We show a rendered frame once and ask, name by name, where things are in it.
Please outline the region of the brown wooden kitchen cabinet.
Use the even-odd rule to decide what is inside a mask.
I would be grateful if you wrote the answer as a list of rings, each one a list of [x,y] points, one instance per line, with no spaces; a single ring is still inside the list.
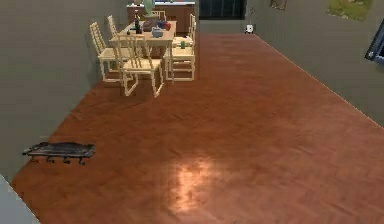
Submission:
[[[135,5],[130,3],[126,6],[127,21],[132,23],[134,20],[135,11],[138,11],[140,16],[143,16],[146,11],[143,5]],[[164,11],[168,21],[176,22],[176,33],[186,34],[189,32],[190,15],[195,13],[194,2],[156,2],[154,11]]]

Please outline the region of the black framed television set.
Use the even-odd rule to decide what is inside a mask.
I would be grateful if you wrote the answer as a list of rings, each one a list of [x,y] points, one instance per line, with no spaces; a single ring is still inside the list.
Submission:
[[[365,58],[369,61],[384,65],[384,19],[372,39]]]

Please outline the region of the brown pot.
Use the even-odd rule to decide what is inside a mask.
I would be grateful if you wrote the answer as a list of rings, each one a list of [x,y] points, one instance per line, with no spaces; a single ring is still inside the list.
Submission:
[[[144,23],[142,25],[144,32],[151,32],[153,27],[158,25],[159,16],[158,15],[145,15]]]

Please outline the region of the green framed wall picture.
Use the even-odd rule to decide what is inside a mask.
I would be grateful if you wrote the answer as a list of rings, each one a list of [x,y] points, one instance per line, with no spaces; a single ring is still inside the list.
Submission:
[[[328,15],[343,19],[364,21],[373,4],[373,0],[328,0]]]

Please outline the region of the pale green vase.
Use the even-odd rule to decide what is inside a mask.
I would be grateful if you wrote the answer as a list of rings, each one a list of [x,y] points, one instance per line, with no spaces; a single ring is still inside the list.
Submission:
[[[155,0],[143,0],[143,5],[148,16],[152,15],[152,11],[155,8]]]

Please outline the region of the pale wooden dining chair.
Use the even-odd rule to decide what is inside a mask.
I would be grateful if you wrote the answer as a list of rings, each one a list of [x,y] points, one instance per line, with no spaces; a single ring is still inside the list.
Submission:
[[[115,60],[114,49],[108,47],[105,44],[97,22],[93,22],[92,24],[90,24],[89,30],[90,30],[93,45],[97,53],[97,57],[99,59],[102,80],[106,83],[120,82],[121,81],[120,77],[108,78],[105,73],[104,64],[107,64],[108,70],[112,72],[111,63]]]
[[[108,25],[109,25],[109,29],[110,29],[112,38],[118,38],[119,32],[117,31],[114,17],[112,15],[110,15],[107,17],[107,20],[108,20]]]
[[[143,35],[117,35],[111,42],[123,94],[130,96],[139,84],[140,75],[151,80],[153,97],[164,87],[162,60],[151,57],[148,41]]]
[[[195,40],[192,46],[181,49],[180,46],[173,47],[171,54],[167,49],[163,59],[165,60],[165,71],[167,81],[193,81],[195,78]],[[190,72],[190,77],[176,77],[176,72]]]
[[[196,16],[193,14],[189,15],[189,28],[186,36],[175,36],[172,41],[172,46],[180,46],[185,43],[186,46],[192,46],[195,40],[196,31]]]

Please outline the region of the dark window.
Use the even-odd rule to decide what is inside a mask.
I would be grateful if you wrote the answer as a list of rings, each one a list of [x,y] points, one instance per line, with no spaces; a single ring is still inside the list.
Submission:
[[[200,0],[199,18],[202,20],[243,20],[247,0]]]

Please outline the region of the dark glass bottle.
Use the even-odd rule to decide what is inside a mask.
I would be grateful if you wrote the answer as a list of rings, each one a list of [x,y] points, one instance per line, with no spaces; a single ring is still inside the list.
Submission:
[[[142,34],[141,25],[140,25],[140,16],[139,16],[138,10],[135,10],[135,14],[134,14],[134,26],[135,26],[136,34]]]

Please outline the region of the pale wooden dining table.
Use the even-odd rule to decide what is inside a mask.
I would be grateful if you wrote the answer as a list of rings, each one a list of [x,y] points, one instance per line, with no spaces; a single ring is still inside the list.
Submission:
[[[112,37],[109,40],[109,43],[111,46],[115,46],[118,41],[122,40],[123,37],[141,38],[141,39],[145,39],[150,47],[152,46],[164,47],[165,49],[168,49],[171,54],[173,54],[174,51],[172,46],[173,46],[173,38],[175,37],[175,34],[176,34],[177,22],[169,21],[169,24],[170,24],[170,28],[168,30],[162,29],[161,37],[154,37],[152,35],[152,32],[142,32],[141,34],[137,34],[135,31],[130,30],[130,28],[134,26],[134,24],[130,24],[121,32],[119,32],[115,37]]]

